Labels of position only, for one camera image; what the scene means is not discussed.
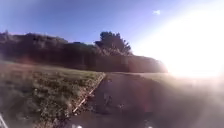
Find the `blue sky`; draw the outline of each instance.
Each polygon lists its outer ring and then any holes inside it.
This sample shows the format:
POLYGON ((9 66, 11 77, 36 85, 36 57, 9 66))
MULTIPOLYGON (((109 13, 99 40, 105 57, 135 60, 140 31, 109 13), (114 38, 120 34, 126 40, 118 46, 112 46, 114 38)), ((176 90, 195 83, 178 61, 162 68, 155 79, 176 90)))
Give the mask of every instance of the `blue sky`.
POLYGON ((0 30, 93 42, 101 31, 131 43, 177 14, 181 0, 0 0, 0 30), (161 15, 153 11, 161 10, 161 15))

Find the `green grass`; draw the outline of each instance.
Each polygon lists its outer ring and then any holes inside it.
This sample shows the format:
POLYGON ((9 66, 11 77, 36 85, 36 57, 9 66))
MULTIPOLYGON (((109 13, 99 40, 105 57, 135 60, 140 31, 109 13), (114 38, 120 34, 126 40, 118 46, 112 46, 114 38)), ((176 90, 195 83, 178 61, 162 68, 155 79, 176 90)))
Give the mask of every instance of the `green grass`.
POLYGON ((0 110, 10 120, 51 127, 72 114, 102 74, 2 61, 0 110))

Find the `ground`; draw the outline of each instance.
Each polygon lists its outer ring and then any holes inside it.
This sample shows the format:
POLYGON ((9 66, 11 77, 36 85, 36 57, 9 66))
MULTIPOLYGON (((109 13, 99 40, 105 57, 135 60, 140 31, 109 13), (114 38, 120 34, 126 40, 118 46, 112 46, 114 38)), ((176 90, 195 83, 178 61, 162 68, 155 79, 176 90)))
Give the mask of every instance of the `ground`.
POLYGON ((50 128, 69 117, 102 76, 1 61, 0 111, 10 128, 50 128))
POLYGON ((223 77, 104 74, 0 62, 1 113, 9 128, 223 127, 223 77))

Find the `tree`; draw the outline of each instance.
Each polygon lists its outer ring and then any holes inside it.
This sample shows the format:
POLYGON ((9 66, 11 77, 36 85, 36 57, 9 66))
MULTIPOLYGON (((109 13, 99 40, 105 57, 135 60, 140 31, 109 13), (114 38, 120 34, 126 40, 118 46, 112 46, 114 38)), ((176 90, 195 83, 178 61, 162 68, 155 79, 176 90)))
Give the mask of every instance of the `tree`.
POLYGON ((95 44, 103 49, 112 49, 123 53, 125 55, 131 54, 131 46, 124 39, 121 38, 119 33, 102 32, 100 34, 100 41, 96 41, 95 44))

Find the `sky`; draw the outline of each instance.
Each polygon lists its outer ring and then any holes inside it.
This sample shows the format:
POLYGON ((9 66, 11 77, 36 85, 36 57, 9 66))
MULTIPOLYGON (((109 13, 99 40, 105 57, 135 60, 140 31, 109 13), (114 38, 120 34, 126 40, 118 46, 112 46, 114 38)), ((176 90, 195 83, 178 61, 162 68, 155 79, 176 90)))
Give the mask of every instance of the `sky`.
POLYGON ((102 31, 119 32, 134 54, 161 60, 172 72, 214 74, 224 69, 223 6, 223 0, 0 0, 0 31, 85 43, 102 31))
POLYGON ((43 33, 87 43, 99 39, 101 31, 112 31, 121 33, 123 38, 134 44, 146 30, 152 32, 191 2, 0 0, 0 3, 0 31, 43 33))

